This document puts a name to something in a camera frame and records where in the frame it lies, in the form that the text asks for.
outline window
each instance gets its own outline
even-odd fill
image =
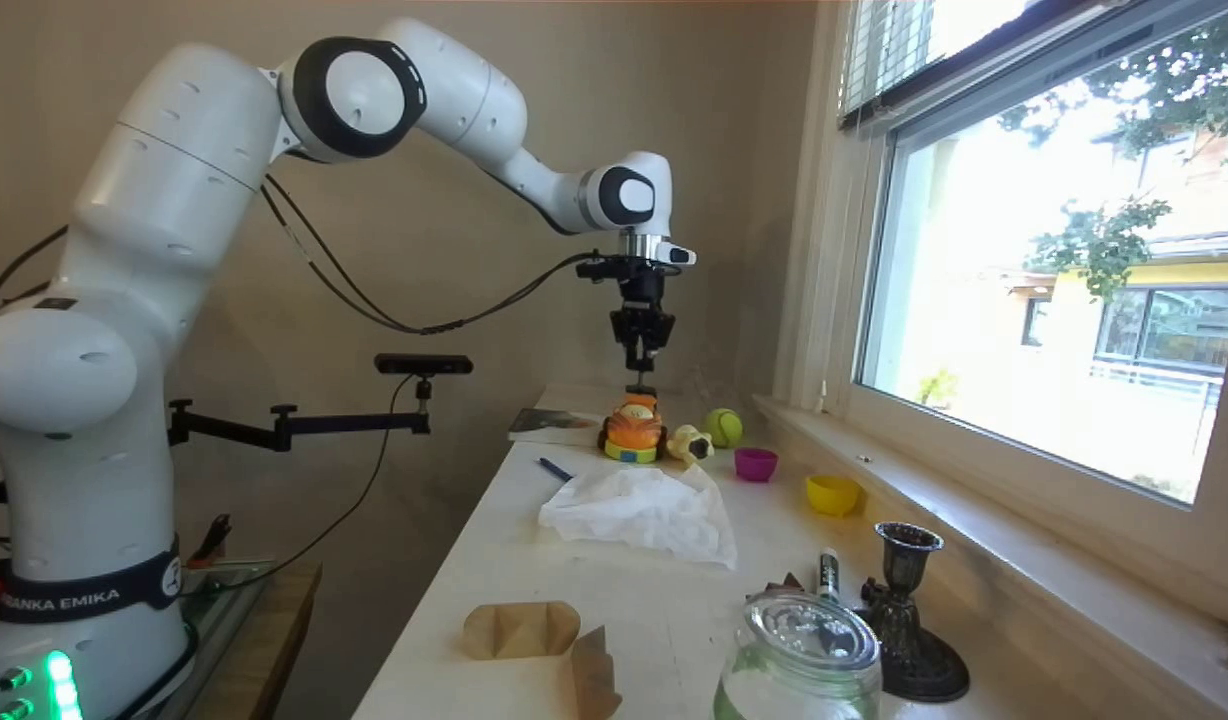
[[[1007,13],[855,82],[884,26],[822,6],[777,394],[1228,618],[1228,0]]]

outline wall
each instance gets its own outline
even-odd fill
[[[804,116],[809,0],[18,0],[0,3],[0,263],[68,218],[75,184],[122,94],[174,40],[278,64],[317,36],[370,32],[417,13],[494,61],[531,103],[531,148],[586,168],[655,148],[674,168],[674,238],[698,267],[671,285],[679,316],[660,383],[725,401],[771,389],[793,163]],[[577,248],[553,236],[446,148],[412,137],[387,160],[276,174],[383,309],[430,322],[482,309]],[[379,346],[466,352],[477,373],[436,381],[426,440],[397,435],[370,500],[312,561],[325,586],[278,715],[343,715],[420,601],[461,520],[503,450],[513,410],[538,383],[619,383],[611,287],[558,274],[534,301],[443,338],[412,338],[346,316],[302,273],[263,209],[253,209],[216,292],[170,368],[170,394],[200,410],[269,421],[379,410]],[[299,440],[269,457],[190,440],[181,460],[181,541],[216,513],[236,525],[232,561],[284,556],[325,528],[370,468],[377,435]]]

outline table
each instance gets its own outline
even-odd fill
[[[594,421],[617,409],[617,389],[553,389],[538,394],[538,409],[577,409]],[[872,569],[872,525],[813,517],[793,473],[781,473],[771,484],[740,484],[727,473],[727,450],[711,457],[703,468],[727,505],[740,549],[734,570],[641,549],[562,545],[544,534],[534,513],[558,480],[538,468],[538,457],[581,473],[602,465],[590,443],[594,428],[513,435],[470,520],[359,698],[359,720],[572,715],[555,658],[466,658],[457,648],[461,625],[477,605],[566,601],[585,631],[606,628],[617,690],[622,694],[617,715],[703,720],[711,715],[711,690],[727,665],[746,590],[782,580],[782,570],[816,580],[816,556],[832,549],[843,561],[843,601],[855,601]],[[981,685],[969,698],[937,707],[879,694],[879,715],[1042,715],[1035,707],[1001,713],[1001,694],[1007,694],[1007,689]]]

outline yellow cup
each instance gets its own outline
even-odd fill
[[[818,517],[855,517],[863,489],[850,474],[804,474],[804,500]]]

